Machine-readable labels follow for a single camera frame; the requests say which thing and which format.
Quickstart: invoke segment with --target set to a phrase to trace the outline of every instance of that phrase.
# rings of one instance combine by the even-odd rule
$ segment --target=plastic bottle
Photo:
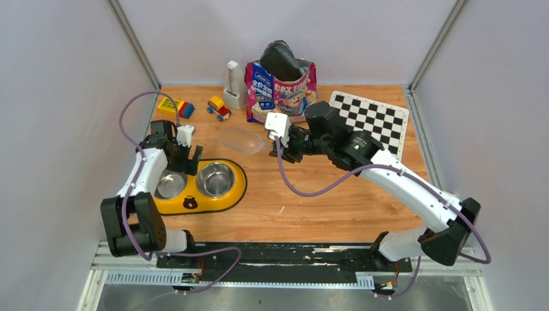
[[[257,133],[235,127],[222,129],[218,139],[224,146],[243,154],[257,154],[271,146],[271,143],[263,141]]]

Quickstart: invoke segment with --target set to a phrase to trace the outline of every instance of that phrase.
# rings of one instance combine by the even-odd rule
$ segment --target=blue block
[[[191,104],[191,103],[187,103],[187,106],[183,110],[183,118],[184,119],[189,119],[190,115],[193,113],[193,111],[194,111],[194,105]]]

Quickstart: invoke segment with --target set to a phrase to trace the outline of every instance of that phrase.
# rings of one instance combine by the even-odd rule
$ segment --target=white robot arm
[[[144,157],[136,152],[133,170],[124,186],[114,198],[101,203],[103,224],[113,256],[137,253],[122,221],[130,213],[135,213],[139,219],[138,224],[129,225],[129,228],[143,251],[180,252],[194,243],[188,231],[166,228],[153,200],[164,170],[196,175],[202,147],[197,146],[193,158],[188,158],[194,130],[191,125],[175,127],[170,121],[151,122],[151,134],[139,144]],[[127,215],[122,214],[124,201]]]
[[[427,255],[431,259],[452,266],[470,234],[469,228],[449,205],[475,222],[480,205],[473,199],[460,200],[437,189],[395,159],[383,145],[366,132],[353,132],[345,126],[339,111],[326,102],[319,102],[305,110],[309,129],[290,125],[287,115],[269,113],[265,129],[270,139],[278,139],[284,146],[282,159],[300,162],[303,155],[325,154],[343,170],[353,171],[365,165],[384,165],[358,171],[360,176],[379,185],[412,209],[424,225],[399,233],[381,233],[372,244],[378,266],[386,266],[405,257]],[[277,156],[273,143],[272,156]],[[433,196],[437,193],[446,201]]]

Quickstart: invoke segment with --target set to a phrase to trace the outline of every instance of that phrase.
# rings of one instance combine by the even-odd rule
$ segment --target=black and white checkerboard
[[[346,118],[346,124],[353,130],[369,132],[394,157],[402,160],[407,109],[338,91],[331,94],[330,105],[339,109],[339,115]]]

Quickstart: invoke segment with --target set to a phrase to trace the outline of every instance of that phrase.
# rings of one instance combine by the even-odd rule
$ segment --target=floor
[[[237,206],[221,213],[165,216],[167,227],[190,230],[198,241],[371,242],[382,231],[403,231],[422,223],[383,189],[359,178],[316,198],[293,194],[280,177],[276,158],[266,152],[241,154],[219,143],[218,137],[230,139],[223,136],[229,126],[266,136],[263,126],[246,121],[245,111],[233,110],[224,122],[206,112],[208,99],[222,94],[220,87],[164,86],[162,91],[196,106],[190,120],[183,121],[196,127],[193,144],[204,147],[202,158],[234,160],[248,177],[247,193]],[[328,101],[333,91],[406,107],[401,86],[319,86],[319,100]],[[153,118],[174,120],[158,111]],[[427,179],[411,118],[402,162]],[[285,163],[284,168],[293,185],[304,192],[322,189],[344,174],[323,155]]]

